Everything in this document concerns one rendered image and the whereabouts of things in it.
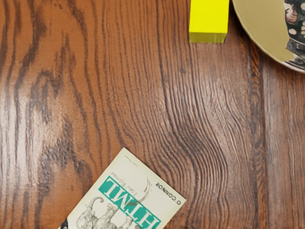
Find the cream book with teal title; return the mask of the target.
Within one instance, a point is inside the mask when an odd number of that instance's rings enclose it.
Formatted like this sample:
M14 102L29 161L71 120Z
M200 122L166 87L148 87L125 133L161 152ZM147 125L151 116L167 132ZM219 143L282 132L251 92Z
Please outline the cream book with teal title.
M123 148L58 229L163 229L185 202Z

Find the yellow block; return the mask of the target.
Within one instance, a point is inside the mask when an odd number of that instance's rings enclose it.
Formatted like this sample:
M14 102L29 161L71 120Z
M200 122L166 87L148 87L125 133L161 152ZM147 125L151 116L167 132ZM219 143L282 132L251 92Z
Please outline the yellow block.
M229 0L191 0L189 42L224 43Z

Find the cream patterned plate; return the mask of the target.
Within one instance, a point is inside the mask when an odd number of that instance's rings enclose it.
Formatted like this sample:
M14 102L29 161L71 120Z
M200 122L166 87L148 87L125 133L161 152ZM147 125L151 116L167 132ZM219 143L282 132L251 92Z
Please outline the cream patterned plate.
M233 0L241 25L277 62L305 73L305 0Z

